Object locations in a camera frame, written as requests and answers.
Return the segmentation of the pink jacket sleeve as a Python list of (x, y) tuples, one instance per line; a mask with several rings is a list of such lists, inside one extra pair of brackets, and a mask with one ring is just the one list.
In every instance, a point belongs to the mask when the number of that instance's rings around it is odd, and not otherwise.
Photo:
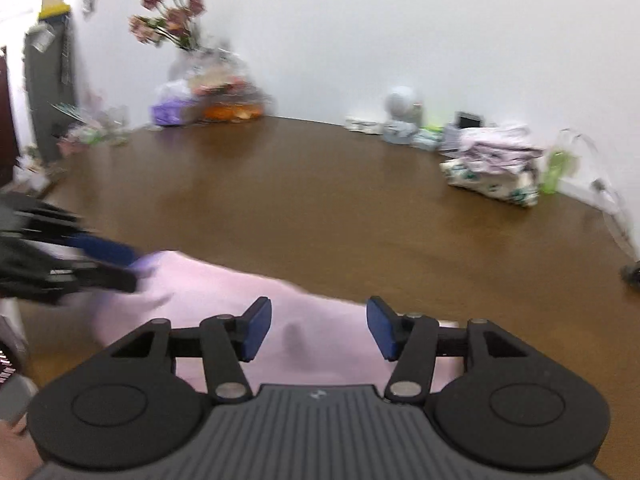
[(1, 480), (28, 479), (39, 467), (42, 459), (28, 433), (26, 417), (18, 422), (1, 422), (0, 478)]

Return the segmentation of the purple tissue box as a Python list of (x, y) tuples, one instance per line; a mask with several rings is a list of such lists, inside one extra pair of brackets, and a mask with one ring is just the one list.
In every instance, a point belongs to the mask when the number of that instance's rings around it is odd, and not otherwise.
[(193, 124), (201, 114), (201, 102), (194, 96), (188, 82), (175, 79), (155, 89), (151, 106), (152, 123), (159, 127), (178, 127)]

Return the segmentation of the plastic box of oranges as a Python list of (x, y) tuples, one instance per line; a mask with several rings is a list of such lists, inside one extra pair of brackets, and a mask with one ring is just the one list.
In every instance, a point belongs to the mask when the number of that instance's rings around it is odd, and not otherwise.
[(202, 118), (209, 122), (246, 122), (265, 113), (265, 97), (260, 90), (209, 93), (201, 96)]

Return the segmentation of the plastic bag of snacks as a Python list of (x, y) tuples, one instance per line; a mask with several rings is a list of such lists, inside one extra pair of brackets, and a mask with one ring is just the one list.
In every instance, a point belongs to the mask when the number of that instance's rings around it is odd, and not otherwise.
[(242, 58), (224, 42), (209, 48), (180, 51), (170, 66), (168, 80), (192, 98), (235, 96), (256, 89)]

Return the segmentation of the white floral folded cloth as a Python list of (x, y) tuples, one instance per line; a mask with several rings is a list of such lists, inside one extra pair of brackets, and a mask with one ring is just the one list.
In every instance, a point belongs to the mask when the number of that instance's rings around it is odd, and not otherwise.
[(538, 204), (538, 172), (525, 168), (518, 174), (482, 174), (469, 169), (459, 159), (449, 159), (439, 164), (447, 184), (465, 188), (492, 200), (522, 208)]

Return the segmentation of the white power strip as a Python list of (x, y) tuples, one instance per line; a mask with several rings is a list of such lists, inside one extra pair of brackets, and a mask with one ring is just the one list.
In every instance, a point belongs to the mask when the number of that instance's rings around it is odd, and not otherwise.
[(558, 184), (558, 192), (607, 214), (618, 214), (620, 212), (618, 197), (608, 188), (598, 191), (593, 185), (582, 186), (561, 179)]

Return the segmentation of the pink artificial flowers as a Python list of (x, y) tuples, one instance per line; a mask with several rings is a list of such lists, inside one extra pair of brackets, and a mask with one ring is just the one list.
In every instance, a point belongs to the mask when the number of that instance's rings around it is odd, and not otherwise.
[(204, 0), (140, 0), (140, 3), (149, 15), (129, 18), (129, 31), (137, 42), (157, 47), (167, 42), (186, 52), (201, 49)]

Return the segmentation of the green spray bottle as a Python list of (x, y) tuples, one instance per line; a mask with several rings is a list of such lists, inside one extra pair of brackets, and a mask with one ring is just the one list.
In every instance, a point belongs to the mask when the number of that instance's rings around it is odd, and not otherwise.
[(541, 181), (541, 192), (554, 194), (562, 177), (570, 174), (575, 165), (573, 153), (566, 148), (554, 148), (547, 157), (547, 166)]

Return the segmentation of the green white small box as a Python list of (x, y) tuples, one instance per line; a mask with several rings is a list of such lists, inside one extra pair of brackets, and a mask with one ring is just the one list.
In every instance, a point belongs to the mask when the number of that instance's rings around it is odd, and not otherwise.
[(428, 126), (417, 131), (411, 139), (410, 145), (419, 150), (434, 152), (438, 151), (444, 140), (444, 128), (439, 126)]

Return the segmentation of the small black box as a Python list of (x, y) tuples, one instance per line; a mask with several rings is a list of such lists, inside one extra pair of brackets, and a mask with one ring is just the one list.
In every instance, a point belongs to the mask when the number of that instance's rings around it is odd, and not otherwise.
[(484, 125), (484, 119), (482, 116), (465, 112), (457, 112), (456, 126), (458, 129), (480, 128), (482, 125)]

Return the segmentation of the white astronaut figurine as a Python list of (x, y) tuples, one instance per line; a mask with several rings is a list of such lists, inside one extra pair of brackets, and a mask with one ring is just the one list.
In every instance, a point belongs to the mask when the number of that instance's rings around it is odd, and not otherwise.
[(410, 144), (422, 125), (420, 94), (410, 87), (395, 87), (386, 96), (385, 110), (388, 117), (382, 128), (383, 140), (391, 144)]

